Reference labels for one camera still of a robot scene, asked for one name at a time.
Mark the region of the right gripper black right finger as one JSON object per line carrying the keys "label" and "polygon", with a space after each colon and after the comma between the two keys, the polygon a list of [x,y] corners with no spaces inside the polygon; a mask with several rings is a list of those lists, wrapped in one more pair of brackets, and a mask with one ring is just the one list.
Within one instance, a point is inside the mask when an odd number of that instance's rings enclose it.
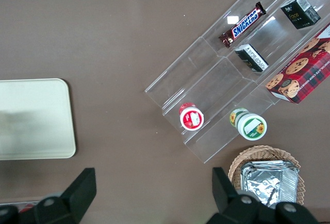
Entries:
{"label": "right gripper black right finger", "polygon": [[273,209],[249,193],[238,193],[221,167],[212,169],[212,194],[218,208],[212,223],[278,223]]}

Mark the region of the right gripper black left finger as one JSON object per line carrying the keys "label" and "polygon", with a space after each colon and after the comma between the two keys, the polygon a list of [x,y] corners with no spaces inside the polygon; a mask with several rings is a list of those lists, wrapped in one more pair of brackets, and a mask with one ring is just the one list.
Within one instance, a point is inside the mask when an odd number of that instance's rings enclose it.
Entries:
{"label": "right gripper black left finger", "polygon": [[85,168],[60,196],[19,214],[19,223],[80,223],[96,196],[94,168]]}

